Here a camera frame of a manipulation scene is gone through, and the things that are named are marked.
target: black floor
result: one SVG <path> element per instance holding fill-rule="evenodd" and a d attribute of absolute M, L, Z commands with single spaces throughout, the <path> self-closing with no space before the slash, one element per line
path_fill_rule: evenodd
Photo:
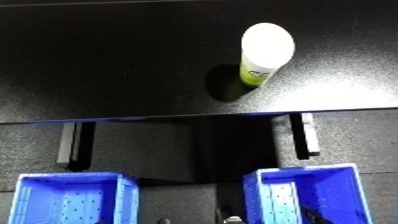
<path fill-rule="evenodd" d="M 258 168 L 356 163 L 374 223 L 398 223 L 398 111 L 315 114 L 321 155 L 296 158 L 287 117 L 219 116 L 100 123 L 92 171 L 120 171 L 178 185 L 145 185 L 140 223 L 214 224 L 230 205 L 244 216 L 242 175 Z M 55 165 L 60 124 L 0 126 L 0 224 L 20 173 Z"/>

